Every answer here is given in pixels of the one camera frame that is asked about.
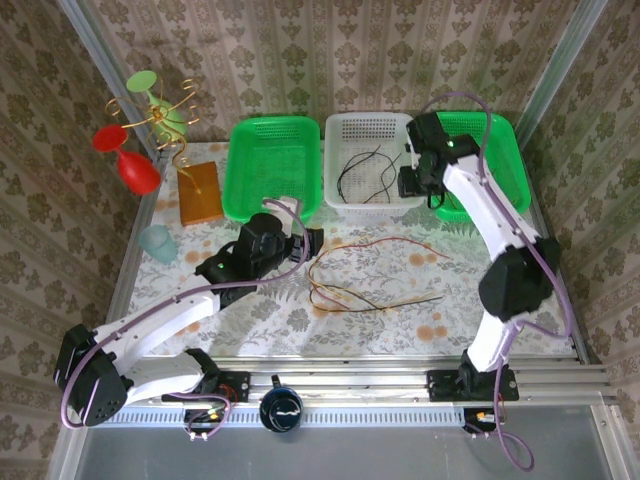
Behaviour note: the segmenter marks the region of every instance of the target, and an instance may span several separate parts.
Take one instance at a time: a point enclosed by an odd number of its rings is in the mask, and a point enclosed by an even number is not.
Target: patterned wallpaper
[[[640,2],[610,0],[525,158],[640,453]]]
[[[104,320],[137,211],[93,133],[109,92],[55,1],[0,2],[0,478],[42,478],[65,330]]]
[[[543,0],[81,0],[124,76],[197,77],[190,140],[249,115],[415,112],[469,90],[514,123],[577,4]],[[469,108],[465,99],[452,108]]]

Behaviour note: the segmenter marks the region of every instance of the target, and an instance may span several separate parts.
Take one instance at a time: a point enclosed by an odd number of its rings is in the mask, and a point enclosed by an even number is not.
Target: table surface
[[[187,151],[194,163],[216,162],[221,187],[227,153],[226,143],[191,144]],[[204,259],[237,239],[240,224],[228,219],[182,227],[177,189],[176,171],[169,166],[151,223],[169,227],[178,244],[178,257],[163,265],[143,254],[130,311],[178,286]],[[531,222],[528,214],[524,218]],[[442,298],[385,312],[326,313],[309,302],[307,267],[282,282],[259,287],[218,315],[178,332],[153,353],[175,355],[185,348],[200,347],[212,356],[460,355],[471,343],[483,312],[477,285],[490,263],[473,225],[442,222],[426,206],[400,218],[345,220],[323,204],[307,226],[324,228],[325,249],[391,236],[428,243],[449,258],[409,242],[390,241],[367,249],[331,252],[315,274],[326,283],[366,292],[383,304],[410,301],[426,292],[438,292]],[[292,266],[285,262],[278,272]],[[555,296],[533,319],[560,329],[562,317]],[[569,342],[528,330],[519,335],[513,354],[574,355]]]

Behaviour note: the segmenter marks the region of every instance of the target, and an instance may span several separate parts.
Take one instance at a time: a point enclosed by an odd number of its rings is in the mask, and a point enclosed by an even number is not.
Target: white plastic basket
[[[327,119],[324,142],[324,199],[343,216],[402,216],[419,206],[422,198],[400,198],[397,178],[389,187],[389,199],[382,192],[364,203],[371,195],[383,189],[381,174],[390,165],[386,158],[375,155],[350,170],[341,181],[345,203],[338,193],[337,182],[347,162],[354,155],[378,152],[394,160],[400,167],[411,165],[411,156],[405,149],[407,123],[412,118],[403,113],[341,113]],[[385,183],[393,179],[393,168],[384,173]]]

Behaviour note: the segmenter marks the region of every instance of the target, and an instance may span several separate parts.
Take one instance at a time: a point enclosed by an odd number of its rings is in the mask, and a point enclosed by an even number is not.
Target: purple cable
[[[562,334],[557,334],[555,332],[552,332],[551,330],[547,330],[546,328],[541,327],[540,325],[537,325],[529,320],[520,320],[519,322],[515,323],[515,327],[522,328],[527,326],[527,327],[533,328],[537,332],[547,335],[548,337],[551,337],[557,340],[566,340],[571,336],[571,332],[573,331],[573,328],[575,325],[575,317],[573,315],[573,310],[571,309],[571,302],[569,300],[569,296],[567,292],[564,290],[564,288],[562,288],[560,281],[551,270],[551,267],[549,267],[547,262],[544,261],[542,256],[538,253],[538,251],[533,246],[533,244],[529,241],[527,236],[520,230],[520,228],[518,227],[518,222],[515,220],[515,218],[511,216],[507,207],[505,207],[505,205],[503,205],[503,203],[500,201],[500,198],[498,197],[496,192],[493,190],[493,188],[491,188],[491,185],[489,184],[486,178],[486,172],[484,168],[484,154],[487,148],[487,143],[489,141],[489,134],[491,132],[491,123],[492,123],[491,109],[489,108],[489,105],[482,98],[480,98],[477,95],[474,95],[473,93],[448,92],[448,93],[439,95],[433,100],[430,100],[429,102],[427,102],[427,104],[424,106],[422,111],[426,112],[427,109],[431,107],[433,104],[440,102],[441,100],[448,97],[470,98],[474,100],[476,103],[478,103],[482,107],[484,112],[487,114],[487,127],[485,129],[484,136],[482,138],[480,153],[478,154],[478,172],[480,174],[480,185],[484,187],[485,191],[487,192],[487,195],[493,202],[494,206],[498,209],[498,211],[502,214],[502,216],[505,218],[505,220],[509,223],[509,225],[513,229],[514,234],[518,235],[518,237],[522,240],[524,245],[527,247],[527,249],[533,256],[533,258],[536,260],[536,262],[538,262],[538,265],[540,265],[540,268],[542,268],[542,271],[549,278],[549,281],[551,282],[551,285],[553,285],[553,288],[556,291],[556,294],[558,295],[558,299],[560,300],[560,304],[562,305],[562,309],[564,311],[565,331]],[[515,332],[517,332],[517,330],[514,330],[514,333],[512,333],[509,339],[506,342],[504,342],[502,349],[500,350],[500,352],[498,352],[500,359],[498,361],[496,382],[493,389],[494,390],[493,391],[493,409],[495,412],[499,411],[499,393],[500,393],[500,380],[502,377],[502,367],[504,366],[504,359],[508,357],[511,346],[513,345],[513,342],[515,340]],[[496,422],[496,435],[500,440],[500,445],[502,446],[502,449],[504,450],[505,455],[511,461],[513,466],[515,466],[516,468],[518,468],[523,472],[531,472],[533,470],[535,460],[533,457],[533,452],[531,451],[529,446],[524,442],[524,440],[508,432],[503,432],[502,428],[500,427],[499,421]],[[513,456],[513,454],[507,448],[507,445],[504,439],[511,438],[511,437],[513,437],[512,439],[514,441],[516,441],[517,443],[520,443],[523,447],[525,447],[527,453],[531,458],[531,462],[528,466],[525,467],[522,464],[520,464],[518,460]]]
[[[176,398],[182,398],[184,400],[197,400],[199,398],[201,399],[213,399],[213,400],[221,400],[224,402],[225,408],[224,408],[224,416],[222,417],[222,420],[220,420],[220,423],[218,423],[218,425],[216,425],[215,427],[213,427],[211,430],[209,430],[207,432],[207,435],[209,437],[215,435],[216,433],[218,433],[218,430],[220,430],[222,428],[222,426],[227,423],[227,420],[229,420],[229,416],[231,415],[231,402],[229,401],[229,399],[227,397],[223,397],[222,395],[216,395],[213,393],[172,393],[171,394],[172,397],[176,397]],[[187,426],[187,433],[191,434],[191,426],[193,425],[193,422],[195,420],[197,420],[198,418],[201,418],[205,416],[204,414],[195,418],[192,418],[191,421],[189,422],[189,425]]]
[[[294,220],[294,222],[296,222],[298,227],[302,230],[302,236],[304,238],[304,243],[302,245],[302,255],[300,257],[300,261],[291,270],[289,270],[288,272],[283,273],[282,275],[278,275],[276,277],[267,278],[267,279],[261,279],[261,280],[249,280],[249,281],[246,281],[246,282],[219,283],[219,284],[216,284],[216,285],[206,285],[206,286],[196,287],[196,288],[192,288],[190,290],[186,290],[186,291],[184,291],[184,292],[182,292],[182,293],[180,293],[178,295],[175,295],[174,297],[172,297],[172,298],[170,298],[168,300],[165,300],[162,303],[159,303],[158,305],[156,305],[155,307],[147,310],[146,312],[141,313],[136,318],[131,320],[129,323],[126,323],[125,325],[120,327],[118,330],[112,332],[110,335],[108,335],[107,337],[102,339],[100,342],[95,344],[87,352],[87,354],[84,357],[82,357],[82,359],[80,359],[80,362],[78,362],[78,365],[76,366],[76,368],[71,373],[71,376],[69,377],[69,381],[67,382],[67,385],[66,385],[66,387],[64,389],[64,392],[62,393],[62,401],[60,403],[60,418],[62,420],[62,424],[65,427],[67,427],[69,429],[72,429],[72,430],[84,427],[83,423],[73,423],[71,420],[69,420],[69,416],[67,415],[67,408],[69,406],[69,398],[71,397],[71,391],[73,390],[73,387],[75,386],[76,381],[78,380],[78,377],[80,376],[80,373],[82,372],[82,370],[87,366],[87,364],[94,357],[94,355],[96,353],[98,353],[98,351],[100,351],[100,349],[102,349],[106,344],[108,344],[109,342],[112,342],[113,340],[116,340],[117,338],[119,338],[120,335],[122,335],[127,330],[129,330],[130,328],[134,327],[135,325],[139,324],[143,320],[147,319],[149,316],[159,312],[160,310],[162,310],[163,308],[168,307],[169,305],[174,304],[177,300],[178,301],[182,300],[185,297],[188,297],[188,296],[193,295],[195,293],[206,292],[206,291],[210,291],[210,290],[220,290],[220,289],[223,289],[223,288],[254,287],[254,286],[265,285],[265,284],[268,284],[268,283],[277,282],[279,280],[287,278],[287,277],[293,275],[294,273],[296,273],[298,270],[300,270],[302,268],[302,265],[304,265],[304,263],[306,262],[307,255],[309,254],[309,248],[310,248],[309,247],[309,234],[307,233],[306,228],[304,228],[304,224],[302,223],[302,220],[300,220],[300,218],[293,211],[291,211],[286,205],[284,205],[281,202],[278,202],[277,200],[266,199],[262,203],[263,204],[275,205],[276,207],[278,207],[281,210],[283,210],[285,213],[289,214],[291,216],[291,218]],[[90,401],[89,404],[87,405],[87,408],[86,408],[87,411],[89,411],[89,409],[91,408],[91,403],[92,402]]]

